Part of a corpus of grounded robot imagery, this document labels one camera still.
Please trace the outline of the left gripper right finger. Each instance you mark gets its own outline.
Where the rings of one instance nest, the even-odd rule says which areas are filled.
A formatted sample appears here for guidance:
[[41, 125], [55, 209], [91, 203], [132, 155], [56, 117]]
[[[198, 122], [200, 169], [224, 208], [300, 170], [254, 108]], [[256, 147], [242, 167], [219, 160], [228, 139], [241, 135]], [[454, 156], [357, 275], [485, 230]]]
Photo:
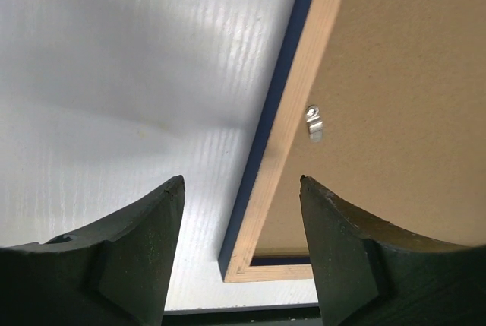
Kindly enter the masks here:
[[300, 179], [325, 325], [483, 325], [485, 248], [410, 232]]

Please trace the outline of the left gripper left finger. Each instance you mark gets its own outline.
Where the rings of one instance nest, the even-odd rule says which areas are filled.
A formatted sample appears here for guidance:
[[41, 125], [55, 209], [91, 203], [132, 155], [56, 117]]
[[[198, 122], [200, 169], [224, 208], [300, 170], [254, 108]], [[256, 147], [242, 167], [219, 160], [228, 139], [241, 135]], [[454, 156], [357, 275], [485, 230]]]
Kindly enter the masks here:
[[3, 325], [159, 325], [185, 205], [175, 176], [46, 243], [1, 250]]

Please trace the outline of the brown cardboard backing board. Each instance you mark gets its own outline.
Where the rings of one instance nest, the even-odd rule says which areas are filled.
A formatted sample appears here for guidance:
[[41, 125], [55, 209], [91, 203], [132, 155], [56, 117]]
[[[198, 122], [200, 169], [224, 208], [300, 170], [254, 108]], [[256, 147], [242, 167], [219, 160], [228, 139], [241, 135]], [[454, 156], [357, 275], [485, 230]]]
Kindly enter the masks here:
[[256, 255], [305, 255], [301, 176], [423, 236], [485, 242], [485, 0], [342, 0]]

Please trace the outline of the blue wooden picture frame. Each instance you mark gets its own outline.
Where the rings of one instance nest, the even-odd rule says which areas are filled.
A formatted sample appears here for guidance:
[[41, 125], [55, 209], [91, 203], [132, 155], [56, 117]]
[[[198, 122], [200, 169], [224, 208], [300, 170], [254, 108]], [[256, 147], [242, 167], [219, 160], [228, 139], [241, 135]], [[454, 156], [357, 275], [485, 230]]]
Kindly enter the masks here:
[[303, 280], [310, 258], [254, 258], [342, 0], [295, 0], [218, 257], [226, 283]]

